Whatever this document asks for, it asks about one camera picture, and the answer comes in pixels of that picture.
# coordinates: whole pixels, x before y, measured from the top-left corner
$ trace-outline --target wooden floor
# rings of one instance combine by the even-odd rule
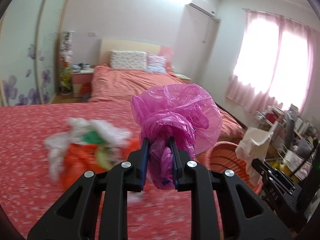
[[[69,95],[56,95],[52,104],[69,104],[69,103],[82,103],[83,98],[74,98],[73,94]]]

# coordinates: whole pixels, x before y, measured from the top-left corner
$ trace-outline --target pink curtain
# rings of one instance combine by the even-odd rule
[[[294,104],[301,111],[308,93],[314,30],[286,17],[247,10],[247,25],[226,97],[249,113]]]

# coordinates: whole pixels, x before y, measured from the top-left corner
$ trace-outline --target electrical outlet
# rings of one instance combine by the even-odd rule
[[[98,33],[97,32],[88,32],[88,37],[97,37]]]

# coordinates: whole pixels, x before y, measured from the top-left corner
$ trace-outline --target pink drawer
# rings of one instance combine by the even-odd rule
[[[72,83],[73,84],[85,84],[91,82],[93,77],[93,73],[88,74],[73,74],[72,75]]]

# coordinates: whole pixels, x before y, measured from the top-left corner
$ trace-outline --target purple flower decal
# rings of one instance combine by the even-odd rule
[[[47,69],[46,71],[42,71],[42,87],[47,87],[47,84],[51,83],[51,77],[50,77],[50,70]]]
[[[30,76],[30,75],[31,75],[31,72],[32,72],[31,69],[28,69],[28,70],[27,70],[27,73],[26,73],[26,77]]]
[[[32,105],[40,104],[39,93],[34,88],[30,89],[28,98],[30,99]]]
[[[28,57],[36,59],[36,47],[33,44],[30,44],[30,48],[28,48]]]
[[[43,101],[45,104],[47,104],[49,102],[49,93],[43,93]]]
[[[26,106],[28,101],[29,99],[22,94],[19,96],[19,103],[17,103],[16,106]]]
[[[9,99],[16,99],[18,94],[18,89],[15,88],[15,84],[17,83],[17,77],[11,75],[8,79],[8,81],[3,81],[3,87],[4,87],[4,94],[7,102],[9,102]]]
[[[41,50],[39,51],[39,60],[44,61],[44,56],[41,55]]]

